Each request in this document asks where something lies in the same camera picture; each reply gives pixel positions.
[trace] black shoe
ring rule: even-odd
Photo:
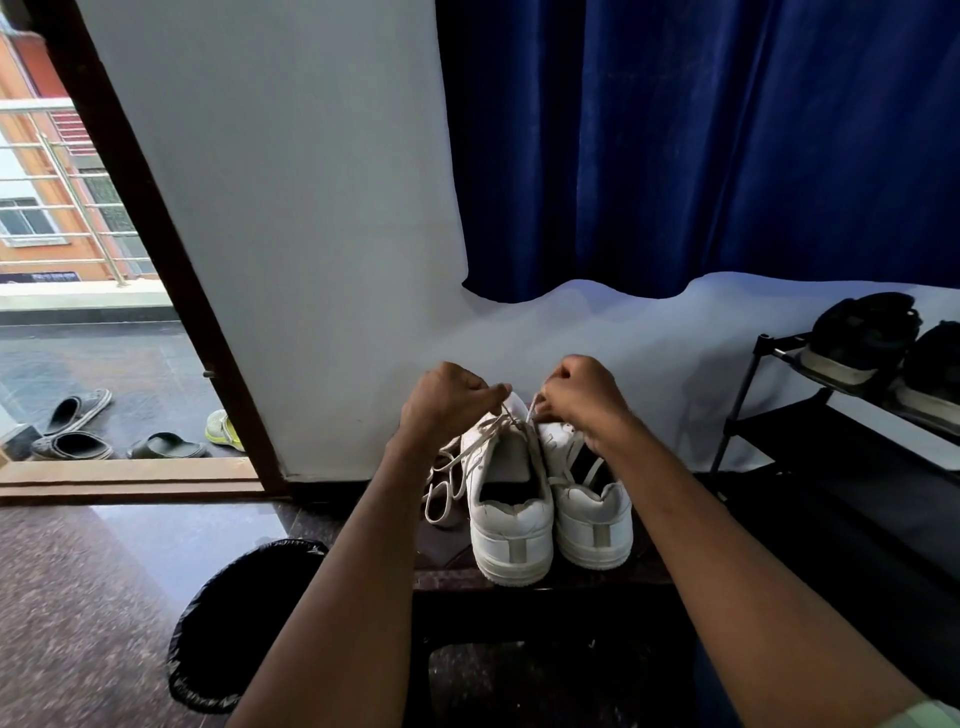
[[[960,425],[960,324],[942,321],[903,359],[897,399],[905,407]]]
[[[817,319],[800,363],[841,384],[865,384],[877,372],[900,364],[917,340],[921,322],[913,296],[905,293],[844,299]]]

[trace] black shoe rack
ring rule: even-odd
[[[960,444],[949,423],[906,412],[890,394],[897,373],[844,387],[794,354],[809,334],[756,339],[725,422],[707,485],[731,514],[930,695],[960,700],[960,476],[828,406],[859,397]],[[740,419],[764,356],[822,388]],[[774,460],[720,473],[731,437]]]
[[[900,407],[890,393],[897,373],[846,387],[805,368],[794,356],[809,334],[775,338],[761,334],[723,438],[710,468],[720,470],[731,437],[742,437],[777,468],[838,498],[886,534],[894,536],[949,580],[960,583],[960,475],[828,406],[834,392],[859,397],[913,425],[960,445],[960,432]],[[806,400],[740,419],[740,409],[764,356],[775,356],[823,387]]]

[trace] forearm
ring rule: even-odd
[[[433,455],[395,438],[230,728],[399,725],[414,533]]]
[[[638,421],[604,454],[748,728],[871,728],[923,699]]]

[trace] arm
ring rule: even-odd
[[[538,414],[583,430],[623,481],[748,728],[874,728],[924,695],[747,533],[634,417],[595,359],[569,356]]]
[[[509,386],[445,363],[417,384],[376,475],[277,636],[229,728],[398,726],[410,661],[414,532],[437,450]]]

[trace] hand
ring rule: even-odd
[[[463,367],[445,361],[427,372],[400,411],[400,430],[408,442],[439,450],[477,424],[485,412],[500,414],[509,384],[487,385]]]
[[[594,452],[610,427],[635,421],[610,371],[592,356],[565,356],[540,388],[537,419],[570,423]]]

